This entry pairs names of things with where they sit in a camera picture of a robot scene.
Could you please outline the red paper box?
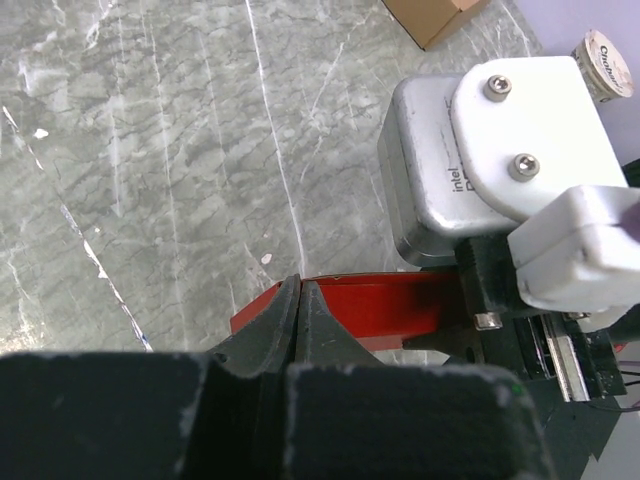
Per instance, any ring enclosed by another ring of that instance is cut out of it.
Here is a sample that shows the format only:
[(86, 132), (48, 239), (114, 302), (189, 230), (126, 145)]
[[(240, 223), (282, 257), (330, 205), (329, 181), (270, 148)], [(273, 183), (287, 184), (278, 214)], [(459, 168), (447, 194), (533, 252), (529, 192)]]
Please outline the red paper box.
[(467, 322), (454, 273), (369, 273), (274, 284), (230, 320), (231, 338), (265, 350), (291, 345), (300, 362), (333, 363)]

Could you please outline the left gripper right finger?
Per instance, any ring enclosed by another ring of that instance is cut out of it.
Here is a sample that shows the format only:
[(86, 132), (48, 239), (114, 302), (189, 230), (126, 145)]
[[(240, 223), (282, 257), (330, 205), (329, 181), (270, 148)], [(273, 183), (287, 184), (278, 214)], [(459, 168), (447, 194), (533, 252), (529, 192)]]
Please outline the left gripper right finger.
[(314, 365), (316, 283), (302, 289), (289, 366), (287, 479), (552, 479), (534, 402), (510, 372), (469, 364)]

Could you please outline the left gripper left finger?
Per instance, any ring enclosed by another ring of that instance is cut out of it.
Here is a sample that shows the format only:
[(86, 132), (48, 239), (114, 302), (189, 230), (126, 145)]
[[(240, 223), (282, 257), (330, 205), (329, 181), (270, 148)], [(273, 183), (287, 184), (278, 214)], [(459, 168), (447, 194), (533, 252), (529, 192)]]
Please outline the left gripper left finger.
[(207, 352), (4, 355), (2, 477), (276, 477), (300, 298), (300, 278), (287, 278)]

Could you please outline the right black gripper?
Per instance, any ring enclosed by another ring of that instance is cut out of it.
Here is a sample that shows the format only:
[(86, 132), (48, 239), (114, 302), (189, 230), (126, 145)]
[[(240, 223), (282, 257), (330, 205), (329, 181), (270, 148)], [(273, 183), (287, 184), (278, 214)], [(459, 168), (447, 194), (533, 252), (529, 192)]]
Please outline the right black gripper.
[(617, 397), (628, 382), (614, 347), (639, 338), (639, 308), (614, 324), (585, 333), (583, 315), (539, 310), (524, 303), (503, 235), (466, 239), (455, 261), (468, 319), (410, 338), (406, 350), (433, 350), (452, 359), (490, 364), (527, 387), (561, 479), (582, 477), (601, 456), (625, 408)]

